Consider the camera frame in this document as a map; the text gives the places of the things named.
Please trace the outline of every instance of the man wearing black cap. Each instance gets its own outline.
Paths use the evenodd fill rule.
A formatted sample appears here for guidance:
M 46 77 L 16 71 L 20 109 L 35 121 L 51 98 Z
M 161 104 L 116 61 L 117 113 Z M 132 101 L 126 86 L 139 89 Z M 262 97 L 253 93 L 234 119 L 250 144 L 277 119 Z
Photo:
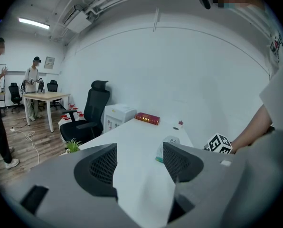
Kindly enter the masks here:
M 38 69 L 36 68 L 39 66 L 39 63 L 41 63 L 41 60 L 39 57 L 35 57 L 33 60 L 33 65 L 32 67 L 28 68 L 26 71 L 26 74 L 24 76 L 24 80 L 26 82 L 26 88 L 25 91 L 26 93 L 35 93 L 36 92 L 36 82 L 40 83 L 41 81 L 39 80 L 39 73 Z M 28 116 L 31 121 L 35 120 L 35 117 L 40 118 L 41 116 L 38 113 L 38 101 L 34 101 L 34 111 L 32 108 L 32 100 L 28 99 Z

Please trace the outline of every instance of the white sneaker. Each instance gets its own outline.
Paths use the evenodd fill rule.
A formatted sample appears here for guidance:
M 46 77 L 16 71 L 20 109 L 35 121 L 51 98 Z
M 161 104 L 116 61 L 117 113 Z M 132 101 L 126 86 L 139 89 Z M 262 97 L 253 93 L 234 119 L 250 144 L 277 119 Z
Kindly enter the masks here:
M 15 167 L 19 164 L 19 159 L 12 159 L 12 162 L 10 164 L 4 163 L 6 169 L 11 169 L 12 167 Z

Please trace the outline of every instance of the tabletop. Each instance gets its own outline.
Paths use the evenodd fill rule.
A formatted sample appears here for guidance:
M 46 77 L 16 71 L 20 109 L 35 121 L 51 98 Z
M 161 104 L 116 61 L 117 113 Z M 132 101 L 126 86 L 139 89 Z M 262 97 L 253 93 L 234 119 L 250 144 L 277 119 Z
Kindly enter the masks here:
M 37 99 L 41 99 L 41 100 L 51 100 L 51 99 L 55 99 L 57 97 L 62 98 L 62 97 L 66 97 L 69 96 L 71 94 L 65 94 L 65 93 L 60 93 L 60 92 L 46 92 L 46 93 L 28 93 L 28 94 L 24 94 L 23 97 L 25 98 L 37 98 Z
M 117 167 L 113 186 L 118 204 L 140 226 L 157 228 L 167 224 L 175 184 L 164 164 L 155 160 L 163 139 L 175 136 L 180 144 L 193 147 L 185 130 L 174 130 L 160 122 L 158 126 L 132 119 L 81 145 L 86 149 L 117 143 Z

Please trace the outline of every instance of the fluorescent light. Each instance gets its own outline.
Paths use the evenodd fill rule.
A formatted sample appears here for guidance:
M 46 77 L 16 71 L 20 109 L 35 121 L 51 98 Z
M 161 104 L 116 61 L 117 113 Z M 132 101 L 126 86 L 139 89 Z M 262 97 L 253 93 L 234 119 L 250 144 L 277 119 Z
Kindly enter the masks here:
M 21 22 L 21 23 L 26 23 L 26 24 L 30 24 L 30 25 L 36 25 L 36 26 L 42 27 L 42 28 L 44 28 L 44 29 L 49 29 L 49 28 L 50 28 L 49 25 L 42 24 L 42 23 L 38 23 L 38 22 L 29 20 L 29 19 L 19 18 L 19 22 Z

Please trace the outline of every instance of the chair armrest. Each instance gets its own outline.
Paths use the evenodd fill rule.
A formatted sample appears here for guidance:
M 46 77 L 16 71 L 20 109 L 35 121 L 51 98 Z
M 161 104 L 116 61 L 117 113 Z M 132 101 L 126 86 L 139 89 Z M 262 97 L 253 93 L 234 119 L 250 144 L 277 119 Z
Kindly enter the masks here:
M 85 128 L 92 128 L 92 127 L 96 127 L 97 123 L 95 122 L 90 122 L 90 123 L 85 123 L 85 124 L 81 124 L 79 126 L 77 126 L 77 129 L 85 129 Z
M 73 113 L 74 113 L 74 112 L 77 112 L 77 110 L 64 111 L 64 112 L 62 112 L 62 114 L 67 114 L 67 113 L 69 113 L 69 114 L 70 114 L 70 117 L 71 117 L 72 122 L 76 122 L 76 120 L 75 120 L 75 118 L 74 118 L 74 115 L 73 115 Z

